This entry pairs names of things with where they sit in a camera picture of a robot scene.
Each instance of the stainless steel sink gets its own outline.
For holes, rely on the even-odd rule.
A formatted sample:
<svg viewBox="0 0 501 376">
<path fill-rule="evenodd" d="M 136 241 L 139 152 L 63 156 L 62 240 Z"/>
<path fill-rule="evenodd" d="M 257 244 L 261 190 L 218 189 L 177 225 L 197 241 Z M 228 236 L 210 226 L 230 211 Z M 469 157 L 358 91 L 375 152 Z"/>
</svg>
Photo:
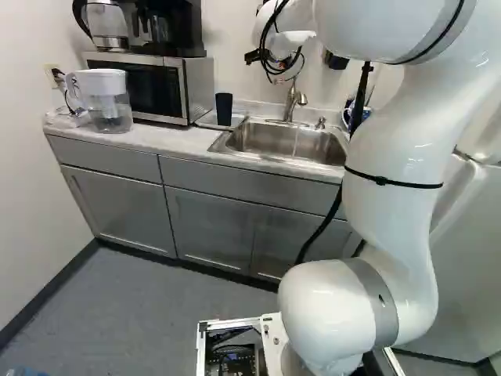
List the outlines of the stainless steel sink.
<svg viewBox="0 0 501 376">
<path fill-rule="evenodd" d="M 337 128 L 316 130 L 250 119 L 219 136 L 208 151 L 292 165 L 343 166 L 346 146 Z"/>
</svg>

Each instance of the floor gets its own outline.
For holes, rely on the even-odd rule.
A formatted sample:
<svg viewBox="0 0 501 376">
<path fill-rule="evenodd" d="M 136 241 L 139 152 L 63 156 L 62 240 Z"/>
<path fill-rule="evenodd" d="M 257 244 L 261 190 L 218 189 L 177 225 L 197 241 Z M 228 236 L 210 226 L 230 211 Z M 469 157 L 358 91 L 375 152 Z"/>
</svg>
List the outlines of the floor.
<svg viewBox="0 0 501 376">
<path fill-rule="evenodd" d="M 0 354 L 0 375 L 193 376 L 199 320 L 276 310 L 271 292 L 102 248 Z"/>
</svg>

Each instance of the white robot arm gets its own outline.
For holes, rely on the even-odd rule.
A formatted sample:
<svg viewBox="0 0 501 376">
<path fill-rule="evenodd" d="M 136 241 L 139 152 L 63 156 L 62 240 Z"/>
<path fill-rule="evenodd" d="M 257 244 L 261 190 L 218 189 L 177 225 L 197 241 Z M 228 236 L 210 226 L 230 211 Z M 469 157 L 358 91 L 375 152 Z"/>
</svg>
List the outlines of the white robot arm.
<svg viewBox="0 0 501 376">
<path fill-rule="evenodd" d="M 279 286 L 290 345 L 314 374 L 349 374 L 363 353 L 433 324 L 431 215 L 458 138 L 500 83 L 500 17 L 499 0 L 290 0 L 270 30 L 274 54 L 296 49 L 300 38 L 279 35 L 299 30 L 337 56 L 405 64 L 396 97 L 348 148 L 343 205 L 367 242 L 360 257 L 301 264 Z"/>
</svg>

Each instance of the faucet handle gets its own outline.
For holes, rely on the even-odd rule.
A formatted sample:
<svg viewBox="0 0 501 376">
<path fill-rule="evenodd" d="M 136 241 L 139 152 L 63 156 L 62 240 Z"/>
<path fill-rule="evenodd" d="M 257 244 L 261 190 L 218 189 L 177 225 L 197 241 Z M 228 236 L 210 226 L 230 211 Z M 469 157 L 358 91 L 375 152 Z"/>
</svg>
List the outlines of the faucet handle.
<svg viewBox="0 0 501 376">
<path fill-rule="evenodd" d="M 319 121 L 315 125 L 315 129 L 325 129 L 326 128 L 326 121 L 325 117 L 321 116 L 319 117 Z"/>
</svg>

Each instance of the white countertop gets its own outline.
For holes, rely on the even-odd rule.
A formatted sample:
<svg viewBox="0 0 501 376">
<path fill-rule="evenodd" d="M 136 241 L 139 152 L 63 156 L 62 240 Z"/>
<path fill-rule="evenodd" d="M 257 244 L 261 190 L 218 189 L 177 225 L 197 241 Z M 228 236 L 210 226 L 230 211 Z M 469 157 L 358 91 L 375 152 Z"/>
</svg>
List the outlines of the white countertop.
<svg viewBox="0 0 501 376">
<path fill-rule="evenodd" d="M 342 167 L 326 166 L 325 169 L 318 170 L 305 166 L 292 166 L 278 161 L 248 160 L 229 154 L 207 151 L 222 134 L 222 131 L 212 129 L 159 127 L 138 122 L 132 125 L 129 132 L 103 134 L 95 132 L 89 127 L 72 128 L 64 121 L 53 121 L 52 124 L 44 123 L 43 130 L 48 135 L 325 183 L 339 184 L 344 175 Z"/>
</svg>

